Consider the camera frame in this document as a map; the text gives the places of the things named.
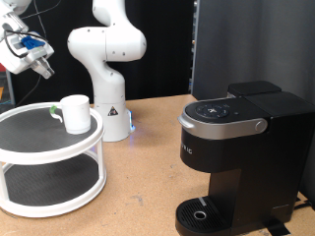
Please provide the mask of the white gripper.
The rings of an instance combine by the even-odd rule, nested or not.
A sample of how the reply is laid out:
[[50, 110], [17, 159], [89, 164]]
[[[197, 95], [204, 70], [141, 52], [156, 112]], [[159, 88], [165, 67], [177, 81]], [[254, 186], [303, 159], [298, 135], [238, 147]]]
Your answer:
[[9, 33], [0, 43], [0, 63], [11, 73], [20, 74], [33, 69], [46, 79], [54, 75], [48, 58], [54, 53], [46, 40], [36, 33]]

